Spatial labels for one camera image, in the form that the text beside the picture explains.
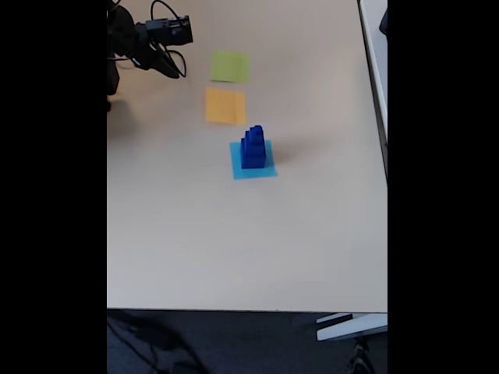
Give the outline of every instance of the green square paper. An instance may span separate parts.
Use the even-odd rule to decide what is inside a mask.
[[[213,51],[211,80],[218,82],[248,83],[250,56],[230,51]]]

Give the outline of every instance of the beige table surface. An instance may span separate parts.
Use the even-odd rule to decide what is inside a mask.
[[[191,19],[187,79],[120,62],[110,98],[108,307],[386,312],[388,187],[356,1],[168,4]],[[149,19],[149,2],[122,5]],[[248,53],[249,84],[210,82],[214,49]],[[247,126],[205,122],[208,86],[246,91]],[[236,181],[229,143],[256,124],[278,176]]]

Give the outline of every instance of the dark carpet floor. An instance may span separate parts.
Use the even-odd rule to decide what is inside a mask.
[[[283,312],[133,311],[179,332],[210,374],[346,374],[354,355],[353,339],[322,341],[310,321],[324,314]],[[150,358],[149,347],[113,323],[136,349]],[[366,337],[376,374],[388,372],[388,336]],[[187,361],[183,352],[158,351],[160,368]],[[149,366],[108,328],[109,374],[150,374]]]

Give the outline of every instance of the orange sticky note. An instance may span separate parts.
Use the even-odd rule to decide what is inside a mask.
[[[206,89],[206,120],[229,125],[246,124],[246,96],[244,92]]]

